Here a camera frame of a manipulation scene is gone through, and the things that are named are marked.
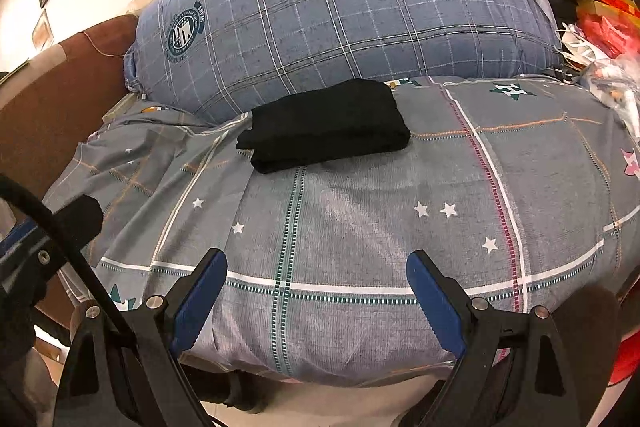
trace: red packaging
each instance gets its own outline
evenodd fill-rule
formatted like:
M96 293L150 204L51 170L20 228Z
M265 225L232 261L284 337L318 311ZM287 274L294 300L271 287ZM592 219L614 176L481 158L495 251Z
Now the red packaging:
M640 32L622 18L612 20L602 15L580 13L578 26L587 40L595 44L609 58L623 53L640 54Z

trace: blue gripper pad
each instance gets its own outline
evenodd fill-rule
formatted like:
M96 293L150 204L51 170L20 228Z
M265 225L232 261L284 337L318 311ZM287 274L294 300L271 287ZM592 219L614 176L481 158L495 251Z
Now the blue gripper pad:
M195 344L225 280L226 256L219 251L209 261L175 315L174 339L170 350L176 359Z
M415 252L406 260L406 278L442 349L462 357L466 345L460 317Z

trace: black cable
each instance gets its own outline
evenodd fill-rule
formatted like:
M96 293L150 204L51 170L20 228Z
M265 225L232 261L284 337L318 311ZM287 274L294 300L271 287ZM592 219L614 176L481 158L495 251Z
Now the black cable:
M58 244L68 263L76 271L92 296L94 296L100 308L102 308L111 319L111 322L120 334L129 342L133 343L135 336L127 324L127 321L116 308L116 305L96 277L89 263L87 263L82 254L76 250L74 245L69 241L66 233L62 227L60 227L60 224L52 212L26 188L4 176L4 174L0 174L0 198L12 204L23 214L31 217L31 219Z
M209 418L211 418L211 422L213 423L214 427L228 427L226 423L221 422L219 419L213 417L210 414L209 414Z

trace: plastic bag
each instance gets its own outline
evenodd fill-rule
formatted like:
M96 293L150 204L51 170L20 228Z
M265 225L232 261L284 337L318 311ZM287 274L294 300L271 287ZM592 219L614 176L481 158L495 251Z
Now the plastic bag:
M625 123L636 143L640 142L640 55L596 60L580 77L580 83Z
M610 58L640 53L640 32L625 18L620 17L616 20L582 12L579 14L578 26L586 39Z
M558 30L558 33L564 33L562 35L562 44L569 52L561 53L571 65L576 64L577 68L581 69L582 66L589 66L594 60L606 60L609 56L595 44L589 42L578 26L565 23L562 23L562 26L564 26L564 29Z

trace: metal screw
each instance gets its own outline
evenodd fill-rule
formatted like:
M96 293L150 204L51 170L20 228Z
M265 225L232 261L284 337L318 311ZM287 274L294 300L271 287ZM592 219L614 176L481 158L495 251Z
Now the metal screw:
M489 307L489 302L487 302L486 299L483 299L482 297L474 297L473 299L471 299L471 305L475 310L482 312Z
M159 295L153 295L146 300L146 307L155 310L164 303L164 299Z
M46 250L40 250L38 252L38 261L40 261L40 264L49 264L49 261L51 261L49 252Z
M546 319L549 316L549 310L547 310L544 306L536 306L535 308L533 308L533 312L539 319Z
M100 308L98 306L91 306L84 314L88 319L94 319L100 315Z

